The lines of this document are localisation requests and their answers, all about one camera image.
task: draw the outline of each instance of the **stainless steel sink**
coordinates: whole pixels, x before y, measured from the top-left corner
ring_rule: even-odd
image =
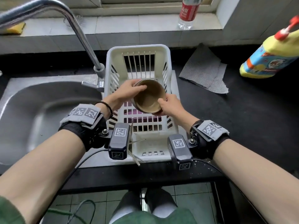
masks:
[[[96,75],[11,79],[0,100],[0,173],[49,138],[59,121],[79,103],[102,99],[97,90],[82,86]]]

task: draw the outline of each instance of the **countertop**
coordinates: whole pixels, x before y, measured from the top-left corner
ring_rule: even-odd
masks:
[[[297,72],[295,61],[270,79],[246,79],[239,67],[258,46],[214,47],[211,50],[228,64],[224,82],[227,95],[214,94],[178,76],[194,49],[171,51],[181,102],[184,108],[200,119],[211,119],[230,131],[233,140],[262,155],[283,169],[299,170],[299,105],[296,99]],[[105,52],[97,53],[105,63]],[[8,63],[17,60],[22,71]],[[17,54],[0,56],[3,76],[0,95],[11,77],[36,77],[92,73],[92,63],[84,52]],[[195,162],[193,168],[174,171],[170,162],[125,166],[82,168],[75,172],[61,193],[79,193],[151,187],[192,182],[223,180],[218,171]]]

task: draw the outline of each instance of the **screw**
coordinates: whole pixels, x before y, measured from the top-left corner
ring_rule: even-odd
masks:
[[[195,140],[193,138],[191,138],[191,139],[188,140],[188,143],[190,145],[195,145]]]
[[[108,131],[107,129],[104,129],[104,130],[102,131],[102,134],[103,134],[103,135],[108,135],[108,134],[109,134],[109,131]]]

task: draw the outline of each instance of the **window sill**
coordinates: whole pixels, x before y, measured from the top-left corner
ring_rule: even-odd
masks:
[[[222,37],[222,27],[212,13],[198,13],[189,31],[181,31],[177,23],[178,14],[84,17],[81,28],[94,50],[139,44],[194,47]],[[30,19],[21,35],[0,36],[0,54],[83,50],[63,18]]]

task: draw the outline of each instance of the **red bottle cap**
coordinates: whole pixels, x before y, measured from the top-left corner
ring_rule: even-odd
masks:
[[[279,41],[283,41],[286,39],[286,37],[288,37],[290,30],[295,26],[299,24],[299,16],[294,16],[291,20],[290,20],[290,25],[287,28],[281,29],[280,31],[278,31],[274,37],[279,40]]]

